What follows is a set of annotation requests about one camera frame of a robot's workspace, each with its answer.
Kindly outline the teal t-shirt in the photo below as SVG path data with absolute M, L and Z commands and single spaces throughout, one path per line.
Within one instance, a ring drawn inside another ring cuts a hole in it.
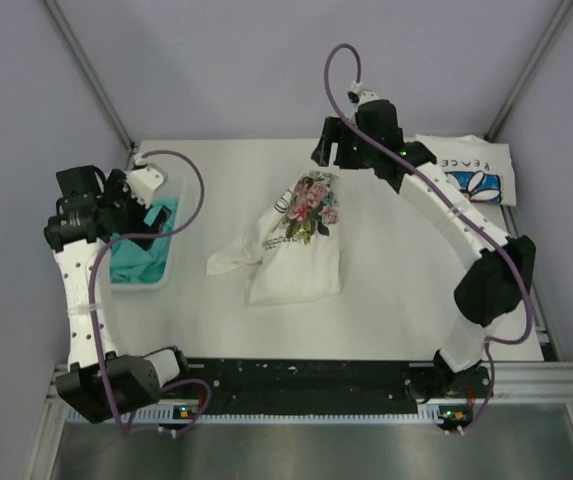
M 173 211 L 172 231 L 176 225 L 179 199 L 162 198 L 151 207 L 169 207 Z M 157 239 L 152 248 L 144 251 L 131 241 L 123 240 L 112 246 L 110 259 L 111 283 L 116 285 L 155 285 L 165 273 L 171 238 Z

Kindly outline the white floral print t-shirt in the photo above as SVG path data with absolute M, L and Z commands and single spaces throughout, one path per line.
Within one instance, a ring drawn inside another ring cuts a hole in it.
M 302 174 L 256 223 L 213 253 L 206 274 L 254 266 L 249 306 L 315 302 L 341 291 L 340 178 L 328 170 Z

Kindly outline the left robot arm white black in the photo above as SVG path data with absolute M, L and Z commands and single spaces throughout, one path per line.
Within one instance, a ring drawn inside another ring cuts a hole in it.
M 93 424 L 157 403 L 161 389 L 186 394 L 193 374 L 177 348 L 128 353 L 110 279 L 112 238 L 134 234 L 136 245 L 149 249 L 169 222 L 168 208 L 146 219 L 165 173 L 146 165 L 104 174 L 86 165 L 56 179 L 61 196 L 44 236 L 63 280 L 70 331 L 68 370 L 55 380 L 57 394 Z

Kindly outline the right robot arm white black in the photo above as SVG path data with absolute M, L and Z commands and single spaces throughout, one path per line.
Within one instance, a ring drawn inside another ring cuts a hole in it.
M 352 116 L 326 118 L 311 158 L 320 166 L 372 170 L 430 221 L 458 255 L 466 273 L 454 290 L 457 319 L 427 379 L 413 384 L 422 400 L 456 395 L 480 373 L 500 317 L 523 306 L 525 329 L 532 329 L 535 244 L 488 220 L 448 180 L 425 144 L 406 141 L 390 101 L 370 90 L 348 98 Z

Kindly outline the white plastic laundry basket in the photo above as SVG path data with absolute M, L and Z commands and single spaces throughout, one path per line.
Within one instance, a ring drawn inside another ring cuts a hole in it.
M 170 210 L 170 218 L 163 232 L 178 228 L 183 218 L 185 185 L 177 174 L 169 174 L 162 187 L 156 191 L 145 223 L 151 225 L 163 207 Z M 110 280 L 115 291 L 161 290 L 170 278 L 175 240 L 172 237 L 158 238 L 148 250 L 132 240 L 122 240 L 112 246 Z

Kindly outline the folded white daisy t-shirt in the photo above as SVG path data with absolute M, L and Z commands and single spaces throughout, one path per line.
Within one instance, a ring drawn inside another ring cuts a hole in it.
M 475 135 L 440 137 L 415 135 L 437 158 L 449 181 L 471 202 L 514 207 L 515 172 L 507 144 L 490 143 Z

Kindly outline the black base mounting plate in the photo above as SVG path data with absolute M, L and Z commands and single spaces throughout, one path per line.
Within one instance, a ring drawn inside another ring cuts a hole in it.
M 191 358 L 211 388 L 211 415 L 409 414 L 431 400 L 468 404 L 490 389 L 487 368 L 449 374 L 433 362 Z

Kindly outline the left aluminium corner post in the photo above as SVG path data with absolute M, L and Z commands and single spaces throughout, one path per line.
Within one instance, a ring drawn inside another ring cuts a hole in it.
M 99 75 L 72 28 L 72 25 L 67 19 L 60 3 L 55 0 L 41 0 L 40 4 L 44 8 L 54 30 L 62 40 L 68 55 L 81 75 L 82 80 L 99 108 L 100 113 L 107 121 L 119 143 L 127 151 L 131 151 L 135 142 L 127 132 L 125 124 L 121 120 L 113 102 L 110 100 Z

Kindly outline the aluminium corner post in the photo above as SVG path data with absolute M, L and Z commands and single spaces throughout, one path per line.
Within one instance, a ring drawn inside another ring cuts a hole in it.
M 486 141 L 495 142 L 499 138 L 572 17 L 573 0 L 558 1 L 551 18 L 547 21 L 544 30 L 529 53 L 525 65 L 520 70 L 490 127 L 485 132 L 483 138 Z
M 121 120 L 113 102 L 110 100 L 99 75 L 72 28 L 72 25 L 67 19 L 60 3 L 55 0 L 41 0 L 40 4 L 44 8 L 54 30 L 62 40 L 68 55 L 81 75 L 82 80 L 99 108 L 100 113 L 107 121 L 119 143 L 127 151 L 131 151 L 135 142 L 127 132 L 125 124 Z

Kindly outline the right aluminium corner post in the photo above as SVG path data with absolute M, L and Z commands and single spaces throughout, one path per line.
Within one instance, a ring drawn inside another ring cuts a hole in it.
M 490 127 L 485 132 L 483 138 L 486 141 L 495 142 L 499 138 L 572 17 L 573 0 L 558 1 L 551 18 L 547 21 L 544 30 L 529 53 L 525 65 L 520 70 Z

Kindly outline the aluminium front frame rail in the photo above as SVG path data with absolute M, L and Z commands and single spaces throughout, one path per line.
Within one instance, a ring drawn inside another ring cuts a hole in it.
M 543 403 L 573 399 L 573 363 L 498 361 L 480 365 L 487 368 L 490 376 L 487 396 L 495 399 Z M 211 391 L 209 384 L 192 377 L 189 362 L 184 362 L 182 373 L 163 385 L 159 401 L 195 398 L 206 390 Z M 446 399 L 427 403 L 457 404 Z

